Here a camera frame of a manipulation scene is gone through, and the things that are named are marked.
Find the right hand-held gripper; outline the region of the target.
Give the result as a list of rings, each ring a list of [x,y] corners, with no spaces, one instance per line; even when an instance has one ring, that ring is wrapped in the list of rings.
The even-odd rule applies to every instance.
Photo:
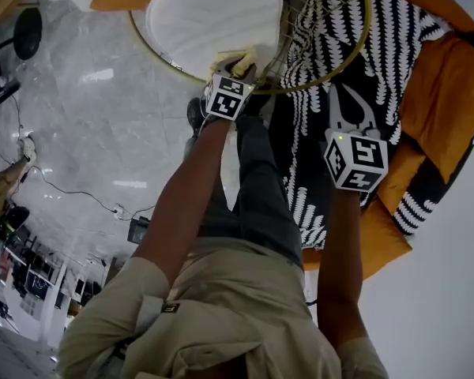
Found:
[[[367,136],[376,126],[371,105],[346,84],[332,84],[328,93],[329,128],[324,160],[339,190],[372,192],[388,174],[387,143]]]

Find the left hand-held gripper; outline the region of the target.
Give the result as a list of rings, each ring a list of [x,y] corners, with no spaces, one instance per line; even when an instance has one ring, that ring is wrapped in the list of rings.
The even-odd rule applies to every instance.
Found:
[[[232,59],[212,64],[212,79],[205,87],[203,98],[207,114],[235,121],[254,92],[257,66],[249,66],[243,79],[232,76],[232,68]]]

